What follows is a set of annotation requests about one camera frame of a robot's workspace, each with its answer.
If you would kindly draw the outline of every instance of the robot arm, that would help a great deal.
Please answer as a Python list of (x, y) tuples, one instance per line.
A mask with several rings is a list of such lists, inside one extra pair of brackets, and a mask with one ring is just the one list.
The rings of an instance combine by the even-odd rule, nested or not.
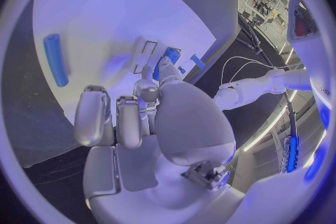
[(222, 84), (213, 100), (221, 110), (229, 110), (254, 102), (262, 94), (281, 94), (286, 89), (310, 91), (307, 71), (300, 69), (285, 72), (283, 69), (273, 69), (263, 77)]

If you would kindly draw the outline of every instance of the wire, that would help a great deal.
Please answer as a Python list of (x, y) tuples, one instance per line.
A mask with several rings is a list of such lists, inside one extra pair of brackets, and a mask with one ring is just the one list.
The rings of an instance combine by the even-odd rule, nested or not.
[(242, 70), (246, 65), (250, 64), (250, 63), (256, 63), (256, 62), (248, 62), (245, 63), (242, 67), (239, 68), (239, 70), (234, 74), (234, 76), (230, 79), (229, 83), (235, 78), (235, 76), (240, 72), (240, 70)]
[(223, 74), (224, 74), (224, 68), (227, 64), (227, 62), (231, 59), (234, 59), (234, 58), (241, 58), (241, 59), (245, 59), (245, 60), (249, 60), (251, 62), (255, 62), (255, 63), (259, 63), (261, 64), (262, 66), (266, 66), (266, 67), (270, 67), (270, 68), (288, 68), (288, 67), (292, 67), (292, 66), (297, 66), (299, 63), (296, 63), (296, 64), (292, 64), (290, 66), (280, 66), (280, 67), (275, 67), (275, 66), (269, 66), (267, 64), (264, 64), (264, 63), (261, 63), (261, 62), (258, 62), (257, 60), (254, 60), (254, 59), (249, 59), (249, 58), (245, 58), (245, 57), (242, 57), (242, 56), (233, 56), (231, 57), (230, 59), (228, 59), (225, 64), (223, 65), (223, 69), (222, 69), (222, 77), (221, 77), (221, 85), (223, 84)]

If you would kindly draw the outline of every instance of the small blue part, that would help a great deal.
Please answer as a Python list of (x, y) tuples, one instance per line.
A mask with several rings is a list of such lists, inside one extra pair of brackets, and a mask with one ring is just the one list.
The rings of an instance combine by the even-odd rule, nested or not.
[(290, 157), (288, 158), (287, 172), (291, 172), (296, 169), (297, 153), (298, 153), (297, 146), (298, 146), (298, 137), (292, 137), (290, 145)]
[(196, 56), (196, 54), (192, 55), (190, 58), (194, 61), (194, 63), (200, 68), (203, 69), (206, 65)]
[(330, 110), (327, 106), (323, 105), (320, 109), (320, 117), (324, 128), (327, 130), (330, 122)]
[(317, 174), (318, 171), (320, 170), (320, 167), (324, 161), (326, 155), (326, 146), (320, 146), (318, 150), (316, 150), (315, 157), (314, 157), (314, 162), (312, 165), (309, 167), (308, 171), (305, 174), (305, 180), (306, 181), (311, 181)]
[(154, 72), (153, 72), (153, 79), (158, 81), (158, 75), (159, 75), (159, 71), (158, 71), (158, 63), (160, 62), (160, 60), (163, 58), (163, 57), (169, 57), (171, 62), (173, 64), (175, 64), (178, 59), (181, 57), (181, 53), (180, 53), (180, 50), (178, 49), (174, 49), (174, 48), (167, 48), (165, 53), (163, 54), (163, 56), (158, 60), (157, 64), (156, 64), (156, 67), (154, 68)]
[(49, 67), (58, 87), (64, 87), (69, 83), (67, 72), (64, 68), (60, 38), (58, 34), (49, 35), (43, 39), (45, 55)]
[(182, 67), (178, 67), (178, 70), (180, 70), (181, 74), (184, 74), (185, 73), (185, 69), (183, 69)]

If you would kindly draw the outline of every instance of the blue cylinder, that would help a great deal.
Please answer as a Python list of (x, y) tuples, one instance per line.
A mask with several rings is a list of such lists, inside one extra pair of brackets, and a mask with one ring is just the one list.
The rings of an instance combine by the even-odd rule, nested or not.
[(194, 63), (200, 68), (203, 69), (206, 65), (201, 61), (201, 59), (199, 59), (196, 54), (192, 55), (192, 57), (190, 58), (192, 61), (194, 61)]
[(69, 83), (69, 79), (64, 67), (59, 35), (49, 35), (43, 39), (43, 43), (45, 55), (57, 86), (66, 86)]

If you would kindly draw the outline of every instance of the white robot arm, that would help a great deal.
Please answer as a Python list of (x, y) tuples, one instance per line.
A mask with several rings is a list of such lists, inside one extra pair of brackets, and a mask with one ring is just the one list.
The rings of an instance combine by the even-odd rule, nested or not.
[(254, 102), (262, 94), (281, 94), (286, 89), (310, 91), (307, 71), (300, 69), (285, 72), (275, 68), (259, 78), (222, 84), (213, 100), (221, 110), (229, 110)]

